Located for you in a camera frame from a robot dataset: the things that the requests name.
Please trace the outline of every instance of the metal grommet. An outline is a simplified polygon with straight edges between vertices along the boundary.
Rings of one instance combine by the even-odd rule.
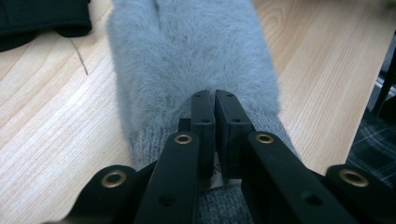
[[[118,187],[126,180],[126,174],[121,170],[115,170],[102,178],[102,185],[105,188],[112,189]]]
[[[274,138],[271,137],[270,135],[259,133],[256,135],[256,140],[264,143],[264,144],[270,144],[274,142]]]
[[[347,182],[350,185],[359,188],[364,188],[369,185],[369,181],[367,180],[367,178],[362,176],[356,171],[343,169],[340,171],[339,175],[341,179],[343,179],[345,182]]]
[[[179,144],[188,144],[192,141],[192,137],[188,134],[179,134],[175,137],[175,142]]]

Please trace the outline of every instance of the wood grain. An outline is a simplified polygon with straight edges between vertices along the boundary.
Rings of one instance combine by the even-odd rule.
[[[256,0],[282,90],[281,119],[304,163],[344,162],[396,28],[375,1]],[[106,37],[41,34],[0,53],[0,223],[64,217],[101,168],[131,164]]]

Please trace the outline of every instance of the screw hole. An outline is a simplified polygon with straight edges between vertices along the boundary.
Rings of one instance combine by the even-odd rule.
[[[345,182],[347,182],[350,185],[359,188],[364,188],[369,185],[369,181],[366,179],[366,177],[362,176],[356,171],[343,169],[340,171],[339,175],[341,179],[343,179]]]
[[[175,194],[163,194],[158,198],[158,203],[164,207],[170,207],[176,202]]]
[[[102,186],[108,189],[118,187],[126,180],[126,174],[121,170],[115,170],[102,178]]]
[[[322,200],[319,198],[318,195],[312,192],[304,192],[302,195],[304,201],[313,206],[321,206]]]
[[[270,143],[274,142],[274,138],[273,137],[271,137],[271,136],[269,136],[267,134],[263,134],[263,133],[257,134],[256,135],[256,140],[261,142],[261,143],[264,143],[264,144],[270,144]]]
[[[179,134],[175,138],[175,142],[179,144],[188,144],[192,141],[192,137],[187,134]]]

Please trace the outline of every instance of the black fabric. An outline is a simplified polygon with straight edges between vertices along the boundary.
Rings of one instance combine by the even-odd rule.
[[[379,117],[390,124],[396,125],[396,96],[393,96],[382,104]]]
[[[88,1],[0,1],[0,51],[24,45],[49,28],[64,37],[86,35],[92,29]]]
[[[396,127],[365,112],[346,164],[360,167],[396,189]]]

